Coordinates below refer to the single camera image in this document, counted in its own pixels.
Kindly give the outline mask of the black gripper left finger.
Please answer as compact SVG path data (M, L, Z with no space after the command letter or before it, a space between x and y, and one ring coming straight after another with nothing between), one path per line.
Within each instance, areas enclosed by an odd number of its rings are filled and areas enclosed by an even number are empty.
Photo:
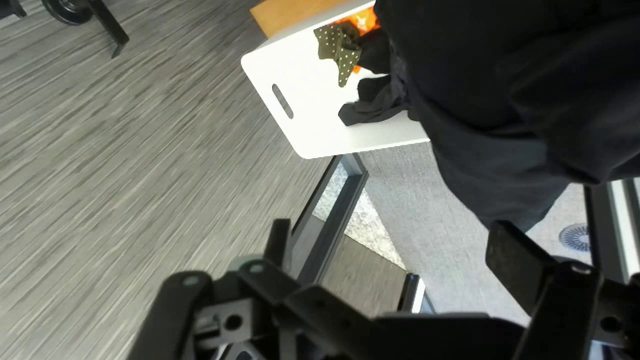
M289 223L272 224L265 250L213 281L189 270L168 277L125 360L294 360L283 299Z

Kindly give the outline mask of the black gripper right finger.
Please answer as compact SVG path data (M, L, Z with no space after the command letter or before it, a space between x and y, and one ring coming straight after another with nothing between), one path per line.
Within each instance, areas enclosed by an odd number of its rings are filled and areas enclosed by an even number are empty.
M640 360L640 288L557 260L510 223L489 226L486 266L530 317L514 360Z

